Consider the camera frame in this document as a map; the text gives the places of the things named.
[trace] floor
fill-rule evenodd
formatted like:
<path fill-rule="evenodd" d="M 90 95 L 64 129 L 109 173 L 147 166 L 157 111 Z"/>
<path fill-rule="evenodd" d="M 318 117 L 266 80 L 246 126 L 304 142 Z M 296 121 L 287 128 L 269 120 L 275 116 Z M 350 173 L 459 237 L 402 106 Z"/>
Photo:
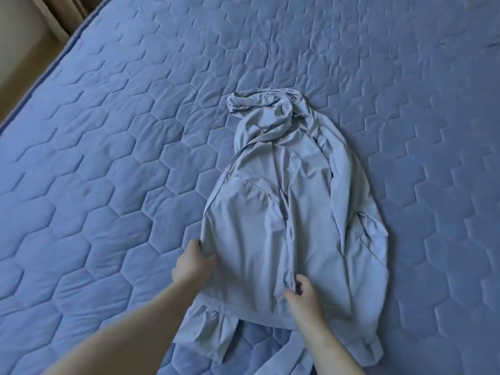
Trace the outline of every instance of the floor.
<path fill-rule="evenodd" d="M 63 47 L 64 45 L 51 34 L 47 34 L 0 86 L 0 124 L 58 56 Z"/>

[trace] hexagonal quilting pattern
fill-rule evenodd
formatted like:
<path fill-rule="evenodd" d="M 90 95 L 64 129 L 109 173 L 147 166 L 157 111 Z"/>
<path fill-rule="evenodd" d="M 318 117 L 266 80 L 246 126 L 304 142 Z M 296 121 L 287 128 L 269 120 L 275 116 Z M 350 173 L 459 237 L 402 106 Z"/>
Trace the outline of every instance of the hexagonal quilting pattern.
<path fill-rule="evenodd" d="M 0 373 L 42 372 L 170 283 L 234 154 L 225 96 L 267 86 L 337 123 L 390 231 L 368 372 L 500 372 L 500 0 L 97 13 L 2 125 Z M 160 373 L 253 373 L 288 337 L 243 322 L 224 363 L 173 347 Z"/>

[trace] person's left hand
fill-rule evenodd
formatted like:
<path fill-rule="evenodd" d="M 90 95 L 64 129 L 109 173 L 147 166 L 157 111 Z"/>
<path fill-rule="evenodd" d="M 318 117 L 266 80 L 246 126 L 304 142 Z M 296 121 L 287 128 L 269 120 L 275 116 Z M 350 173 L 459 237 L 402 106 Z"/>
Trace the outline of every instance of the person's left hand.
<path fill-rule="evenodd" d="M 216 267 L 216 255 L 204 257 L 199 251 L 199 239 L 192 239 L 184 253 L 177 259 L 176 268 L 172 270 L 174 283 L 191 284 L 198 289 L 209 281 Z"/>

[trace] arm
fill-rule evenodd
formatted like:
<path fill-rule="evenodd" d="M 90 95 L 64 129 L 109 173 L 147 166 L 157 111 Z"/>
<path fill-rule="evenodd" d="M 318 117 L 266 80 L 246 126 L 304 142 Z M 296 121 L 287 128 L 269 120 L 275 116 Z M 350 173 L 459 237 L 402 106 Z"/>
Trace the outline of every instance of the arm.
<path fill-rule="evenodd" d="M 151 302 L 93 334 L 46 375 L 156 374 L 187 309 L 209 280 L 215 256 L 191 240 L 172 270 L 173 283 Z"/>
<path fill-rule="evenodd" d="M 324 320 L 316 291 L 303 275 L 297 275 L 298 292 L 285 291 L 290 312 L 298 330 L 304 337 L 305 346 L 313 356 L 319 375 L 364 375 L 365 372 L 330 332 Z"/>

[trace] beige curtain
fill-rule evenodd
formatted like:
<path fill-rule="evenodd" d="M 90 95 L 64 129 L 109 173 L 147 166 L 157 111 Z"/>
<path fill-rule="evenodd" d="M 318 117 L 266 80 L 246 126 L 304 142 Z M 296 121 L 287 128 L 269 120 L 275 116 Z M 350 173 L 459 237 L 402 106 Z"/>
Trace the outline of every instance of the beige curtain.
<path fill-rule="evenodd" d="M 54 35 L 66 42 L 88 16 L 81 0 L 33 0 Z"/>

